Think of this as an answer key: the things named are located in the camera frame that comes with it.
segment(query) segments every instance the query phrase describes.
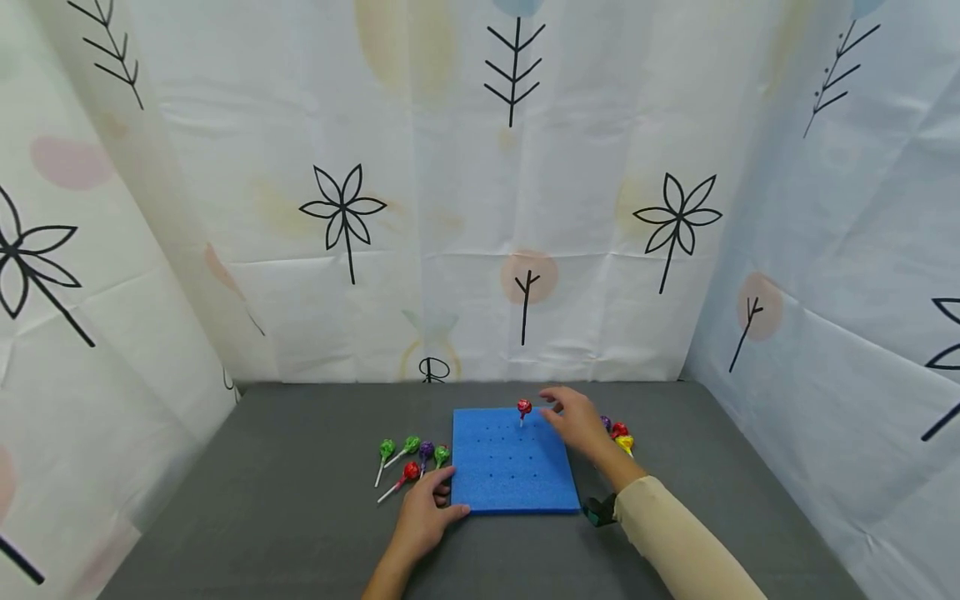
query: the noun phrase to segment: white curtain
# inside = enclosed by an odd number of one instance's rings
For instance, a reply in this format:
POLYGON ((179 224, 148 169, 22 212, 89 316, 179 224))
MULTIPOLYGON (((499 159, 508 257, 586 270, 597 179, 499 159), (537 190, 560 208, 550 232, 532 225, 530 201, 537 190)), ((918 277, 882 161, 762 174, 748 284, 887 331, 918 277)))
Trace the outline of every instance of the white curtain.
POLYGON ((231 375, 670 380, 700 318, 690 372, 868 592, 947 598, 958 16, 3 4, 0 596, 95 596, 231 375))
POLYGON ((960 5, 811 9, 687 367, 871 598, 954 599, 960 5))
POLYGON ((5 600, 95 596, 235 402, 105 151, 141 126, 84 111, 36 17, 0 3, 5 600))

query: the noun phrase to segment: black line drawing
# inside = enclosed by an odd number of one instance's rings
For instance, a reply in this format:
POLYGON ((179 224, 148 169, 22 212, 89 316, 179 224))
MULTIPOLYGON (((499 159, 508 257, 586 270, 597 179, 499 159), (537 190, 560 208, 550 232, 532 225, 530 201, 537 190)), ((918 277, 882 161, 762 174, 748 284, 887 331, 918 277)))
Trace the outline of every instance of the black line drawing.
POLYGON ((46 581, 46 578, 36 568, 30 564, 20 552, 14 548, 8 541, 0 536, 0 552, 5 554, 14 564, 20 567, 20 570, 29 577, 38 586, 46 581))
POLYGON ((422 383, 446 383, 444 379, 450 375, 450 366, 439 358, 427 356, 420 361, 420 373, 424 375, 422 383), (430 365, 435 362, 440 363, 440 366, 446 369, 444 374, 437 375, 433 368, 430 367, 430 365))
MULTIPOLYGON (((932 301, 936 305, 936 307, 940 310, 940 312, 944 313, 944 315, 948 319, 950 319, 956 324, 960 324, 960 316, 958 316, 958 313, 960 313, 960 299, 933 298, 933 299, 930 299, 930 301, 932 301)), ((926 361, 926 364, 924 366, 927 367, 928 369, 937 369, 940 371, 960 371, 960 362, 957 362, 951 365, 950 363, 947 363, 944 361, 944 359, 950 357, 954 352, 957 352, 958 350, 960 350, 960 344, 954 344, 953 346, 943 350, 942 352, 940 352, 930 360, 926 361)), ((952 358, 960 361, 960 353, 956 354, 952 358)), ((957 415, 960 415, 960 404, 957 404, 956 406, 951 408, 949 412, 947 412, 945 415, 943 415, 942 418, 940 418, 940 420, 934 423, 934 425, 930 427, 929 430, 927 430, 926 433, 924 433, 920 437, 920 439, 924 442, 929 442, 930 439, 937 434, 937 432, 939 432, 941 429, 946 427, 947 424, 950 423, 954 418, 956 418, 957 415)))
POLYGON ((529 46, 530 43, 533 42, 533 40, 537 38, 537 36, 540 35, 540 32, 543 31, 543 28, 544 28, 544 27, 546 27, 546 25, 540 25, 540 28, 537 29, 535 32, 533 32, 533 34, 532 34, 530 37, 527 37, 527 40, 524 41, 523 43, 520 43, 520 17, 517 17, 517 18, 516 18, 516 32, 515 32, 515 34, 514 34, 514 42, 513 42, 513 43, 511 43, 510 41, 508 41, 506 37, 502 36, 502 35, 501 35, 496 29, 494 29, 493 27, 487 27, 487 31, 489 31, 490 33, 492 33, 497 39, 499 39, 499 40, 502 41, 504 44, 506 44, 506 46, 507 46, 508 48, 510 48, 510 50, 514 53, 514 68, 513 68, 513 70, 511 71, 511 73, 509 73, 509 74, 508 74, 506 71, 504 71, 503 69, 501 69, 500 67, 496 66, 495 64, 493 64, 492 62, 490 62, 489 60, 487 60, 487 65, 488 65, 491 69, 493 69, 494 71, 496 71, 498 74, 500 74, 501 76, 503 76, 504 79, 506 79, 508 82, 510 82, 510 97, 508 98, 505 94, 501 94, 499 91, 497 91, 497 89, 496 89, 495 87, 493 87, 493 86, 490 85, 490 84, 483 84, 483 86, 484 86, 486 89, 488 89, 488 90, 490 90, 491 92, 493 92, 493 94, 495 94, 497 98, 499 98, 500 100, 502 100, 502 101, 504 101, 505 103, 507 103, 507 106, 510 107, 510 121, 509 121, 510 127, 513 127, 513 126, 514 126, 514 107, 515 107, 516 105, 518 105, 521 100, 523 100, 524 98, 526 98, 527 96, 529 96, 529 95, 530 95, 530 92, 532 92, 533 90, 537 89, 538 86, 540 86, 540 82, 536 82, 535 84, 533 84, 533 85, 531 85, 530 87, 528 87, 528 88, 527 88, 527 91, 525 91, 525 92, 523 92, 522 94, 520 94, 519 97, 516 96, 516 85, 519 84, 519 83, 523 80, 523 78, 525 78, 527 75, 530 75, 530 73, 531 73, 535 68, 537 68, 537 65, 540 64, 540 63, 543 61, 543 59, 537 59, 536 61, 534 61, 533 64, 530 65, 530 67, 527 68, 526 71, 524 71, 523 73, 521 73, 521 74, 518 76, 518 75, 516 74, 516 64, 517 64, 517 62, 519 61, 520 53, 523 52, 523 50, 524 50, 527 46, 529 46))
POLYGON ((253 318, 253 315, 250 314, 250 308, 244 306, 244 310, 247 311, 247 316, 250 317, 250 322, 253 323, 253 326, 256 327, 256 330, 260 332, 260 335, 267 337, 267 334, 263 332, 263 327, 257 324, 256 319, 253 318))
POLYGON ((300 211, 311 217, 326 219, 326 249, 330 250, 340 241, 341 234, 347 242, 347 260, 350 265, 350 283, 356 285, 353 275, 353 249, 350 235, 353 234, 364 244, 370 244, 370 231, 364 225, 361 216, 369 216, 387 207, 376 198, 359 197, 363 185, 363 166, 357 165, 347 175, 344 186, 340 187, 333 178, 317 165, 313 166, 314 175, 320 193, 326 201, 317 200, 300 207, 300 211))
POLYGON ((880 28, 879 24, 875 25, 873 29, 868 31, 866 34, 858 37, 856 41, 854 41, 852 44, 847 45, 847 42, 850 41, 850 36, 853 33, 854 25, 856 25, 856 19, 854 19, 853 22, 850 24, 850 28, 847 30, 846 35, 840 34, 840 39, 842 40, 842 42, 840 43, 840 46, 837 48, 837 51, 835 53, 836 58, 833 60, 833 66, 829 69, 824 69, 824 73, 827 74, 827 78, 824 80, 823 84, 820 86, 820 91, 813 93, 813 95, 817 97, 817 103, 813 105, 813 114, 810 115, 810 122, 806 124, 806 130, 804 131, 804 138, 806 138, 806 135, 810 133, 810 126, 813 125, 813 119, 817 117, 817 114, 819 114, 821 110, 830 106, 834 102, 837 102, 838 100, 842 100, 844 97, 847 96, 847 94, 850 93, 849 90, 846 90, 843 93, 837 94, 836 96, 833 96, 832 98, 824 102, 824 96, 827 95, 827 90, 831 89, 835 85, 842 82, 844 79, 847 78, 848 75, 852 74, 861 66, 861 63, 858 63, 857 66, 845 71, 843 75, 839 75, 836 78, 834 78, 833 73, 836 71, 837 64, 840 63, 840 59, 844 58, 847 55, 847 53, 850 52, 850 50, 856 47, 858 43, 860 43, 867 37, 873 35, 874 32, 880 28))
POLYGON ((67 4, 69 4, 71 7, 90 17, 107 30, 107 37, 110 40, 110 46, 113 47, 113 50, 98 44, 89 37, 84 37, 84 41, 119 62, 120 66, 123 68, 123 75, 120 75, 114 70, 106 68, 99 62, 94 62, 93 66, 109 75, 112 75, 124 84, 129 85, 130 89, 133 90, 133 95, 136 96, 136 103, 140 105, 140 110, 143 110, 143 101, 140 100, 140 92, 136 90, 136 78, 140 75, 140 61, 133 61, 133 74, 131 75, 130 69, 127 68, 127 44, 130 41, 130 36, 128 36, 126 33, 123 34, 123 49, 121 50, 120 46, 117 45, 116 38, 113 37, 113 32, 110 30, 110 23, 113 21, 114 0, 107 0, 107 2, 109 2, 109 5, 107 6, 107 12, 104 13, 103 7, 100 6, 100 0, 93 0, 93 6, 97 9, 97 13, 94 14, 72 0, 67 0, 67 4))
POLYGON ((937 435, 937 433, 947 426, 957 415, 960 415, 960 404, 957 404, 949 410, 945 415, 943 415, 940 420, 933 424, 926 433, 924 433, 920 439, 922 442, 929 442, 930 438, 937 435))
POLYGON ((233 378, 230 377, 229 375, 227 375, 227 369, 226 369, 226 368, 221 367, 220 369, 221 369, 221 371, 224 372, 224 387, 227 388, 228 390, 233 391, 233 403, 234 403, 234 404, 239 404, 239 403, 240 403, 240 391, 237 390, 237 385, 236 385, 235 383, 233 383, 233 378))
POLYGON ((740 349, 743 348, 743 341, 747 339, 747 332, 750 331, 750 325, 754 322, 754 315, 763 312, 762 306, 757 306, 760 298, 754 298, 753 306, 750 305, 750 299, 747 298, 747 326, 743 328, 743 335, 740 336, 740 343, 736 345, 736 352, 733 354, 733 360, 730 362, 730 370, 733 372, 733 366, 736 365, 736 359, 740 356, 740 349))
POLYGON ((88 346, 96 347, 90 336, 86 335, 80 324, 70 315, 70 311, 47 287, 49 283, 68 288, 83 287, 69 271, 44 255, 66 244, 67 240, 77 232, 77 228, 68 225, 48 225, 24 231, 20 224, 20 214, 2 186, 0 186, 0 196, 3 196, 6 203, 5 206, 0 206, 0 211, 5 213, 0 220, 6 226, 13 227, 13 232, 0 228, 0 256, 2 256, 0 257, 0 303, 3 304, 4 310, 11 319, 20 316, 23 307, 27 305, 27 296, 33 286, 57 307, 88 346), (11 233, 12 241, 7 237, 11 233))
POLYGON ((520 330, 520 345, 524 346, 527 343, 527 306, 530 304, 530 286, 533 285, 537 279, 540 279, 540 276, 533 276, 534 272, 527 270, 527 283, 526 285, 520 281, 519 277, 514 277, 516 285, 519 286, 520 291, 523 292, 523 328, 520 330))
MULTIPOLYGON (((940 310, 940 312, 944 313, 944 315, 946 315, 948 319, 950 319, 956 324, 960 324, 960 316, 958 316, 958 314, 960 314, 960 299, 932 298, 930 299, 930 301, 933 302, 936 305, 936 307, 940 310), (957 314, 953 313, 948 308, 949 304, 956 304, 955 310, 957 311, 957 314)), ((957 350, 960 350, 960 344, 954 344, 953 346, 940 352, 930 360, 926 361, 926 364, 924 366, 927 367, 928 369, 938 369, 940 371, 960 371, 960 354, 958 354, 957 356, 954 356, 954 358, 958 361, 956 364, 950 365, 943 362, 945 358, 947 358, 957 350)))
POLYGON ((700 207, 707 201, 716 181, 716 175, 707 178, 686 196, 680 182, 667 173, 663 178, 663 203, 666 204, 666 208, 653 206, 642 208, 634 213, 634 216, 640 221, 660 226, 650 236, 644 254, 655 252, 663 248, 667 242, 670 243, 666 265, 663 267, 663 278, 660 280, 661 294, 663 293, 663 286, 666 284, 666 275, 670 271, 674 247, 679 243, 684 252, 692 256, 697 241, 693 228, 716 223, 723 216, 719 210, 700 207), (693 204, 691 201, 697 199, 698 195, 700 196, 699 200, 696 200, 696 203, 693 204), (693 204, 693 207, 687 208, 688 204, 693 204))

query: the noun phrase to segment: pink circle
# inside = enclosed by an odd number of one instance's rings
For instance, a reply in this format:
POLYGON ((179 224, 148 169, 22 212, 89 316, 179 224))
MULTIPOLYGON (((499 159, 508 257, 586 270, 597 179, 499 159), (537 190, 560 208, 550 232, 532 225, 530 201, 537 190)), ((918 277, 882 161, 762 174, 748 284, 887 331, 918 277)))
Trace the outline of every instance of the pink circle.
POLYGON ((783 317, 783 294, 773 281, 760 272, 750 273, 740 286, 736 302, 740 328, 755 342, 766 340, 780 327, 783 317))
POLYGON ((243 298, 243 292, 237 287, 237 282, 233 280, 233 276, 230 274, 230 271, 227 270, 227 267, 224 266, 224 263, 220 262, 220 257, 217 256, 216 251, 213 250, 213 246, 209 244, 207 244, 204 249, 204 261, 206 261, 206 268, 210 270, 218 281, 226 285, 227 288, 232 290, 237 296, 243 298))
POLYGON ((557 287, 557 281, 560 279, 560 273, 557 270, 557 263, 543 252, 534 252, 532 250, 518 250, 507 256, 500 268, 500 285, 503 286, 503 293, 507 295, 507 300, 514 304, 523 304, 526 300, 530 304, 536 304, 546 300, 557 287), (527 277, 534 277, 530 285, 529 294, 524 294, 523 290, 516 283, 526 285, 527 277))
POLYGON ((54 185, 86 191, 113 177, 113 163, 99 144, 41 135, 30 145, 34 167, 54 185))
POLYGON ((13 458, 5 447, 0 445, 0 522, 13 504, 13 492, 16 490, 16 473, 13 470, 13 458))

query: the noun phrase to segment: gray table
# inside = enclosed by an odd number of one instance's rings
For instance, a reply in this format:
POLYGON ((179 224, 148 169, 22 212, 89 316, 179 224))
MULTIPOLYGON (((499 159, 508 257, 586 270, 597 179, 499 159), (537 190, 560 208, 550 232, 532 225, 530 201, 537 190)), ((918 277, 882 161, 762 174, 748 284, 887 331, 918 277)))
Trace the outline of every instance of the gray table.
MULTIPOLYGON (((771 600, 864 597, 702 386, 575 387, 627 423, 638 460, 771 600)), ((537 390, 522 383, 256 386, 101 598, 358 598, 400 506, 398 497, 375 506, 379 442, 411 433, 449 442, 454 408, 511 406, 537 390)), ((570 462, 581 497, 609 493, 581 457, 571 453, 570 462)), ((395 467, 386 480, 397 474, 395 467)), ((582 516, 472 516, 420 565, 407 597, 670 594, 617 525, 595 529, 582 516)))

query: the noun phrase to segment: forearm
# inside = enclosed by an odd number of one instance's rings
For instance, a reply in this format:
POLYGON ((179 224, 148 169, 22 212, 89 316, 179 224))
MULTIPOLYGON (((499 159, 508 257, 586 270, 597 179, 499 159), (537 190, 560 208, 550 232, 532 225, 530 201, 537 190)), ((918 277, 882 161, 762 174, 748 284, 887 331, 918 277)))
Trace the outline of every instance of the forearm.
POLYGON ((388 547, 376 566, 361 600, 400 600, 407 587, 414 562, 388 547))
POLYGON ((764 600, 750 575, 656 477, 618 490, 615 516, 677 600, 764 600))
POLYGON ((597 444, 589 453, 588 458, 613 486, 614 493, 620 493, 621 490, 640 477, 647 476, 647 471, 643 470, 629 454, 613 441, 597 444))

